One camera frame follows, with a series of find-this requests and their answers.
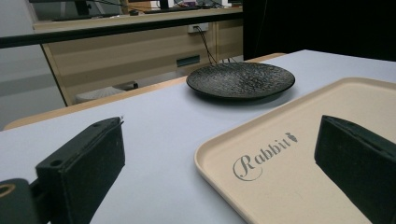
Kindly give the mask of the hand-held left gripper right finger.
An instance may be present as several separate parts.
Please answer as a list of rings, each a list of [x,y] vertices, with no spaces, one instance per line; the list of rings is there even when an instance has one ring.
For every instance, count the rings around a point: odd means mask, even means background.
[[[314,158],[373,224],[396,224],[396,144],[345,119],[321,118]]]

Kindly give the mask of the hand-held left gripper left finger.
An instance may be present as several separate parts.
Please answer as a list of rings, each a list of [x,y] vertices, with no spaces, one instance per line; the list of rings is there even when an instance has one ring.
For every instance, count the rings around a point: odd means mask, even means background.
[[[87,127],[36,167],[51,224],[89,224],[125,165],[121,118]]]

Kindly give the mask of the beige plastic tray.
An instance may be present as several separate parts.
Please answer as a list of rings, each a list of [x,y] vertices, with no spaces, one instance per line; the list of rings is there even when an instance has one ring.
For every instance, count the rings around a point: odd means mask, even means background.
[[[369,224],[316,165],[324,115],[396,143],[396,83],[338,80],[206,141],[196,167],[251,224]]]

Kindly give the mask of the black curtain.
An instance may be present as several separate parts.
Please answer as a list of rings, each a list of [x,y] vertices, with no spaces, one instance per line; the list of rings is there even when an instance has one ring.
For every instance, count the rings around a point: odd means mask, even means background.
[[[396,0],[244,0],[246,60],[302,49],[396,62]]]

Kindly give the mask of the black textured plate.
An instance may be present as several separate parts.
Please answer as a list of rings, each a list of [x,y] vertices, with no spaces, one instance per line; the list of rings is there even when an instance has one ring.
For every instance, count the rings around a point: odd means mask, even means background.
[[[291,88],[295,76],[290,71],[266,63],[219,63],[199,68],[186,79],[193,90],[230,100],[269,97]]]

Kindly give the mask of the white wall socket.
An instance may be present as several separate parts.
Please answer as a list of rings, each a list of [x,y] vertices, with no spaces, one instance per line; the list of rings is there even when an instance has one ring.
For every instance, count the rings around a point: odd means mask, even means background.
[[[206,32],[209,30],[209,23],[198,23],[189,25],[187,28],[187,32],[189,34],[199,33],[199,32]]]

